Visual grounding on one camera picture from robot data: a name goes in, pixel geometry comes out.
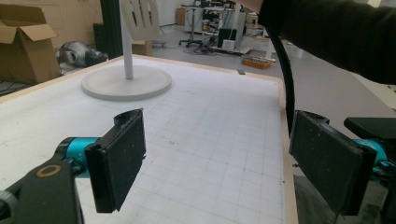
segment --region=person's arm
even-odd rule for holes
[[[396,9],[338,0],[235,2],[256,2],[251,9],[260,12],[259,23],[297,47],[372,81],[396,84]]]

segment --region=wall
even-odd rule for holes
[[[2,4],[41,7],[47,23],[57,33],[55,48],[65,42],[94,44],[92,24],[102,22],[100,0],[0,0]]]
[[[191,5],[193,0],[157,0],[160,26],[176,23],[176,9],[181,5]]]

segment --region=white table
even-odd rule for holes
[[[171,90],[144,101],[84,94],[82,78],[121,58],[0,98],[0,189],[52,157],[69,136],[101,137],[113,117],[144,108],[147,157],[120,212],[96,214],[77,179],[86,223],[297,223],[280,79],[134,56]]]

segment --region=wire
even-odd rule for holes
[[[221,23],[221,27],[223,27],[224,29],[227,27],[228,23],[230,22],[227,20],[228,16],[230,15],[230,11],[226,10],[226,8],[224,8],[224,10],[221,11],[221,17],[223,17],[225,12],[227,12],[227,14],[225,15],[224,19],[222,19],[222,23]]]
[[[204,14],[204,13],[201,14],[201,16],[200,16],[200,17],[198,18],[198,20],[195,22],[195,24],[192,24],[192,22],[190,22],[190,18],[187,17],[187,24],[188,24],[188,25],[191,25],[191,26],[194,25],[194,30],[192,31],[192,33],[195,33],[195,28],[197,27],[197,24],[199,23],[199,21],[202,19],[203,14]]]
[[[227,11],[227,15],[225,17],[225,20],[227,19],[228,15],[229,15],[229,11]],[[219,27],[220,27],[220,24],[216,27],[216,30],[213,32],[212,36],[207,37],[206,39],[202,40],[204,44],[200,48],[196,48],[194,50],[183,50],[183,52],[189,53],[189,54],[193,54],[193,55],[209,55],[210,53],[212,53],[210,48],[213,45],[215,45],[216,42],[217,42],[217,40],[216,40],[216,31],[219,29]]]
[[[24,84],[21,87],[17,87],[17,88],[11,89],[11,87],[13,87],[15,84],[17,84],[17,83],[11,83],[7,88],[5,88],[3,90],[0,90],[0,96],[5,96],[5,95],[8,95],[8,94],[13,93],[15,91],[20,91],[20,90],[23,90],[23,89],[26,89],[26,88],[30,87],[30,85]]]
[[[69,69],[69,70],[67,70],[67,71],[65,71],[65,72],[63,72],[63,73],[61,73],[61,76],[64,76],[64,75],[66,75],[66,73],[69,73],[69,72],[74,71],[74,70],[76,70],[76,69],[79,69],[79,67],[75,67],[75,68]]]
[[[267,31],[271,41],[273,42],[274,49],[280,61],[280,67],[283,73],[283,81],[285,82],[285,89],[286,89],[286,117],[288,119],[288,128],[290,135],[294,120],[294,107],[295,107],[294,80],[293,80],[293,73],[291,71],[290,60],[288,54],[285,51],[285,48],[283,48],[283,44],[282,41],[280,41],[279,36],[268,28],[265,28],[265,30]]]

